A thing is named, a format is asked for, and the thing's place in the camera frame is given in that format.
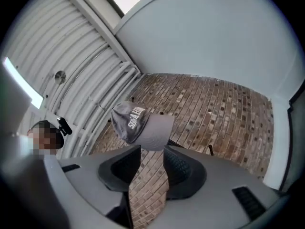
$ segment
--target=brick floor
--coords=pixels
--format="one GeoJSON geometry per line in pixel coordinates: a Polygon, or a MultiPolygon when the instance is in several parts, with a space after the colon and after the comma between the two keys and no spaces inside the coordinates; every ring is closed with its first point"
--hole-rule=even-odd
{"type": "MultiPolygon", "coordinates": [[[[273,112],[268,99],[243,86],[209,77],[149,74],[129,95],[151,113],[175,116],[171,139],[185,148],[229,159],[263,179],[273,145],[273,112]]],[[[108,123],[92,153],[125,146],[108,123]]],[[[141,166],[129,187],[135,229],[162,210],[168,180],[163,153],[142,150],[141,166]]]]}

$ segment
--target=white wall panel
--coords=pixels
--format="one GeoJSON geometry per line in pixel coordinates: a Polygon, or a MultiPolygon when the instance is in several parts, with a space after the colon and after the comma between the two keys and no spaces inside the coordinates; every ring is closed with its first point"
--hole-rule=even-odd
{"type": "Polygon", "coordinates": [[[56,117],[62,116],[73,134],[64,138],[58,157],[88,153],[111,106],[139,76],[136,66],[122,62],[111,43],[69,0],[29,1],[11,26],[2,50],[2,57],[9,57],[44,97],[40,110],[28,109],[20,132],[26,134],[42,119],[56,124],[56,117]],[[60,85],[54,78],[58,71],[66,73],[60,85]]]}

